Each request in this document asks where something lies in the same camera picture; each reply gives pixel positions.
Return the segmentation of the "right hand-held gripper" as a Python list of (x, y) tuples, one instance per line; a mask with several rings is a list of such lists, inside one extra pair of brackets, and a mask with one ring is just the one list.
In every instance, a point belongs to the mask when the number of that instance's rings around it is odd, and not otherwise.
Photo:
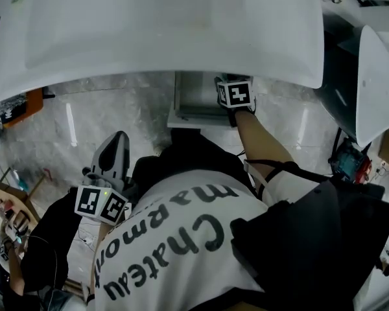
[(214, 77), (218, 105), (230, 112), (246, 110), (255, 113), (256, 97), (252, 77), (245, 75), (220, 75)]

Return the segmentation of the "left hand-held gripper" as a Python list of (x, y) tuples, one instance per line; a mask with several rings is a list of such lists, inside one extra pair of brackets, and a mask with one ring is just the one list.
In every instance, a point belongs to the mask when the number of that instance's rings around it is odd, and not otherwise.
[(129, 167), (129, 138), (124, 131), (115, 132), (94, 153), (92, 172), (78, 186), (75, 213), (108, 225), (125, 221), (135, 198), (135, 182), (126, 177)]

